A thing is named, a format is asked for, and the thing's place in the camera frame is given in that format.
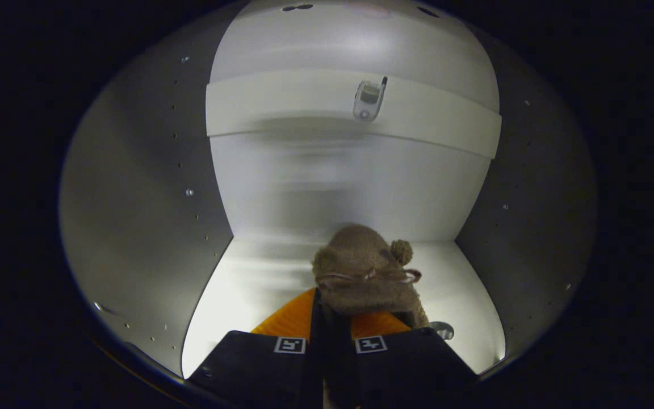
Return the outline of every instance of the plush toy ear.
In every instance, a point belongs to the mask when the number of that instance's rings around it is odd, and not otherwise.
[[[395,257],[400,266],[405,266],[413,258],[413,248],[405,240],[395,240],[390,244],[390,254]]]

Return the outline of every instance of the black background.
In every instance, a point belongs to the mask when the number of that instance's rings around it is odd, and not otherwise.
[[[0,2],[0,407],[178,407],[86,336],[90,317],[59,244],[57,184],[69,138],[106,81],[223,3]],[[585,129],[601,206],[568,313],[464,398],[654,407],[654,2],[443,7],[552,81]]]

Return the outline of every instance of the metal wall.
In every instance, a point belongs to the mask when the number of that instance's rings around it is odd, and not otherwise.
[[[84,297],[123,342],[177,375],[193,310],[233,237],[205,94],[233,3],[127,65],[88,109],[62,174],[60,225]]]
[[[221,41],[211,82],[276,70],[379,73],[498,111],[491,62],[457,18],[432,8],[439,15],[433,18],[408,0],[311,4],[282,11],[289,3],[250,2]]]
[[[589,148],[560,96],[515,52],[470,28],[493,63],[504,121],[456,243],[491,295],[511,360],[548,330],[581,282],[597,188]]]

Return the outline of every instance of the bin floor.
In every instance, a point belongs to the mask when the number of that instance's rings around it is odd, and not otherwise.
[[[455,331],[446,341],[475,373],[505,353],[504,331],[483,283],[453,241],[411,243],[411,269],[430,321]],[[309,263],[320,243],[275,243],[234,239],[198,301],[182,355],[185,378],[198,368],[228,331],[252,331],[285,303],[314,287]]]

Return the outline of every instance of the screw hole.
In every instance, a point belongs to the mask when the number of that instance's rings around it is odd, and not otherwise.
[[[416,6],[416,8],[420,11],[423,11],[423,13],[425,13],[426,15],[434,16],[435,18],[441,18],[436,13],[433,13],[433,11],[426,9],[425,7]]]

